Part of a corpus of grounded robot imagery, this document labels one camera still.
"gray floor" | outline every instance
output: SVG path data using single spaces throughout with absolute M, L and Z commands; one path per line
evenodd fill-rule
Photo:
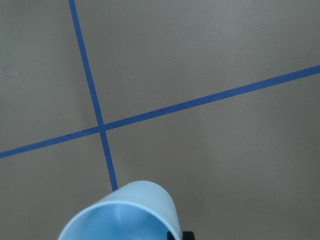
M 320 64 L 320 2 L 77 1 L 106 123 Z M 0 152 L 97 125 L 67 1 L 0 7 Z M 107 132 L 119 186 L 197 240 L 320 236 L 320 75 Z M 54 240 L 111 192 L 98 134 L 0 160 L 0 239 Z

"cup rim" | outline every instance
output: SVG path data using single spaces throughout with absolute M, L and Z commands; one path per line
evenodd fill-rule
M 180 240 L 180 237 L 178 235 L 178 233 L 174 230 L 174 228 L 163 218 L 161 217 L 158 213 L 156 213 L 153 210 L 150 210 L 149 208 L 141 205 L 141 204 L 137 204 L 137 203 L 133 203 L 133 202 L 128 202 L 128 201 L 124 201 L 124 200 L 110 200 L 110 201 L 106 201 L 106 202 L 97 202 L 87 208 L 85 208 L 84 210 L 80 211 L 79 213 L 77 213 L 68 223 L 67 225 L 65 225 L 65 227 L 63 228 L 62 232 L 59 235 L 58 240 L 63 240 L 64 239 L 64 235 L 66 234 L 68 228 L 74 224 L 74 222 L 76 222 L 79 218 L 81 218 L 83 215 L 87 214 L 88 212 L 95 210 L 97 208 L 101 208 L 101 207 L 105 207 L 105 206 L 109 206 L 109 205 L 128 205 L 128 206 L 132 206 L 138 209 L 141 209 L 149 214 L 151 214 L 153 217 L 155 217 L 156 219 L 158 219 L 167 229 L 169 232 L 172 233 L 173 237 L 175 240 Z

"blue painter's tape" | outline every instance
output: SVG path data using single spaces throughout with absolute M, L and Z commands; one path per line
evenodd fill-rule
M 233 89 L 230 89 L 227 91 L 222 91 L 222 92 L 215 93 L 215 94 L 212 94 L 209 96 L 204 96 L 204 97 L 197 98 L 194 100 L 178 103 L 178 104 L 175 104 L 172 106 L 167 106 L 167 107 L 164 107 L 164 108 L 161 108 L 158 110 L 149 111 L 149 112 L 142 113 L 142 114 L 139 114 L 136 116 L 131 116 L 131 117 L 128 117 L 128 118 L 125 118 L 122 120 L 107 123 L 103 127 L 104 127 L 104 130 L 106 130 L 106 131 L 111 130 L 111 129 L 116 129 L 116 128 L 123 127 L 126 125 L 138 123 L 138 122 L 141 122 L 144 120 L 153 119 L 153 118 L 160 117 L 160 116 L 163 116 L 166 114 L 171 114 L 174 112 L 193 108 L 193 107 L 200 106 L 203 104 L 208 104 L 208 103 L 216 102 L 216 101 L 219 101 L 222 99 L 231 98 L 231 97 L 234 97 L 237 95 L 241 95 L 241 94 L 253 92 L 256 90 L 268 88 L 268 87 L 275 86 L 278 84 L 283 84 L 286 82 L 305 78 L 305 77 L 312 76 L 312 75 L 319 74 L 319 73 L 320 73 L 320 65 L 306 68 L 306 69 L 303 69 L 300 71 L 291 72 L 291 73 L 288 73 L 285 75 L 273 77 L 273 78 L 270 78 L 267 80 L 258 81 L 258 82 L 248 84 L 245 86 L 240 86 L 240 87 L 233 88 Z
M 71 11 L 71 15 L 72 15 L 75 35 L 76 35 L 76 39 L 78 41 L 79 50 L 80 50 L 80 54 L 81 54 L 82 64 L 83 64 L 86 80 L 87 80 L 87 83 L 89 86 L 90 96 L 91 96 L 91 100 L 92 100 L 92 104 L 93 104 L 93 108 L 94 108 L 94 113 L 95 113 L 96 121 L 98 123 L 100 138 L 101 138 L 101 142 L 102 142 L 106 165 L 108 168 L 111 187 L 112 187 L 112 190 L 115 191 L 118 189 L 115 169 L 114 169 L 114 165 L 113 165 L 112 158 L 111 158 L 111 152 L 110 152 L 110 147 L 108 144 L 107 134 L 106 134 L 105 130 L 103 129 L 104 120 L 103 120 L 103 117 L 101 114 L 98 96 L 97 96 L 94 80 L 93 80 L 90 65 L 89 65 L 89 60 L 88 60 L 88 56 L 87 56 L 85 42 L 84 42 L 82 32 L 81 32 L 81 27 L 80 27 L 80 23 L 79 23 L 79 18 L 78 18 L 78 14 L 77 14 L 77 8 L 76 8 L 75 1 L 69 0 L 69 5 L 70 5 L 70 11 Z
M 48 146 L 51 146 L 51 145 L 60 144 L 60 143 L 63 143 L 63 142 L 67 142 L 67 141 L 70 141 L 70 140 L 82 138 L 82 137 L 89 136 L 89 135 L 92 135 L 92 134 L 97 134 L 97 133 L 99 133 L 99 129 L 96 126 L 96 127 L 88 128 L 88 129 L 85 129 L 85 130 L 77 131 L 77 132 L 74 132 L 74 133 L 70 133 L 70 134 L 67 134 L 67 135 L 64 135 L 64 136 L 58 136 L 58 137 L 55 137 L 55 138 L 52 138 L 52 139 L 48 139 L 48 140 L 45 140 L 45 141 L 40 141 L 40 142 L 36 142 L 36 143 L 30 144 L 30 145 L 21 146 L 21 147 L 18 147 L 18 148 L 14 148 L 14 149 L 11 149 L 11 150 L 0 152 L 0 159 L 5 158 L 5 157 L 9 157 L 9 156 L 12 156 L 12 155 L 22 154 L 22 153 L 29 152 L 29 151 L 32 151 L 32 150 L 48 147 Z
M 263 81 L 259 81 L 256 83 L 252 83 L 249 85 L 245 85 L 245 86 L 241 86 L 241 87 L 237 87 L 234 89 L 230 89 L 227 91 L 223 91 L 223 92 L 219 92 L 219 93 L 215 93 L 209 96 L 204 96 L 198 99 L 194 99 L 194 100 L 190 100 L 190 101 L 186 101 L 186 102 L 182 102 L 176 105 L 172 105 L 172 106 L 168 106 L 168 107 L 164 107 L 158 110 L 154 110 L 154 111 L 150 111 L 150 112 L 146 112 L 143 114 L 139 114 L 136 116 L 132 116 L 129 118 L 125 118 L 119 121 L 114 121 L 114 122 L 110 122 L 107 123 L 103 126 L 104 130 L 112 130 L 112 129 L 116 129 L 119 127 L 123 127 L 126 125 L 130 125 L 130 124 L 134 124 L 134 123 L 138 123 L 147 119 L 152 119 L 152 118 L 156 118 L 156 117 L 160 117 L 162 115 L 165 114 L 170 114 L 170 113 L 174 113 L 174 112 L 178 112 L 181 110 L 185 110 L 188 108 L 192 108 L 192 107 L 196 107 L 196 106 L 200 106 L 203 104 L 207 104 L 207 103 L 212 103 L 215 101 L 219 101 L 225 98 L 230 98 L 230 97 L 234 97 L 240 94 L 244 94 L 244 93 L 249 93 L 255 90 L 259 90 L 259 89 L 264 89 L 267 87 L 271 87 L 271 86 L 275 86 L 278 84 L 282 84 L 282 83 L 286 83 L 286 82 L 290 82 L 293 80 L 298 80 L 304 77 L 309 77 L 312 75 L 316 75 L 320 73 L 320 65 L 318 66 L 314 66 L 314 67 L 310 67 L 304 70 L 300 70 L 300 71 L 296 71 L 296 72 L 292 72 L 292 73 L 288 73 L 282 76 L 277 76 L 274 78 L 270 78 L 267 80 L 263 80 Z M 36 150 L 39 148 L 44 148 L 44 147 L 48 147 L 51 145 L 55 145 L 55 144 L 59 144 L 59 143 L 63 143 L 66 141 L 70 141 L 73 139 L 77 139 L 77 138 L 82 138 L 85 136 L 89 136 L 92 134 L 96 134 L 96 133 L 101 133 L 101 131 L 99 130 L 99 127 L 92 127 L 86 130 L 82 130 L 82 131 L 77 131 L 68 135 L 64 135 L 64 136 L 59 136 L 56 138 L 52 138 L 49 140 L 45 140 L 45 141 L 41 141 L 41 142 L 37 142 L 34 144 L 30 144 L 30 145 L 26 145 L 26 146 L 22 146 L 22 147 L 18 147 L 12 150 L 7 150 L 7 151 L 3 151 L 0 152 L 0 158 L 5 158 L 5 157 L 9 157 L 12 155 L 16 155 L 16 154 L 21 154 L 21 153 L 25 153 L 28 151 L 32 151 L 32 150 Z M 107 159 L 111 159 L 110 157 L 108 157 L 108 155 L 110 154 L 110 149 L 108 148 L 108 140 L 106 141 L 106 143 L 104 143 L 104 146 L 107 146 L 107 148 L 104 149 L 105 155 Z

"light blue cup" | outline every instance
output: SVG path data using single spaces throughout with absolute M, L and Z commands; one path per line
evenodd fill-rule
M 64 227 L 58 240 L 182 239 L 174 201 L 150 181 L 125 185 L 84 209 Z

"black object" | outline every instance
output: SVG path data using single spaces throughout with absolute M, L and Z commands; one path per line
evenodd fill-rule
M 175 240 L 174 236 L 172 236 L 172 233 L 169 231 L 167 233 L 167 240 Z M 196 240 L 194 232 L 184 231 L 182 233 L 182 240 Z

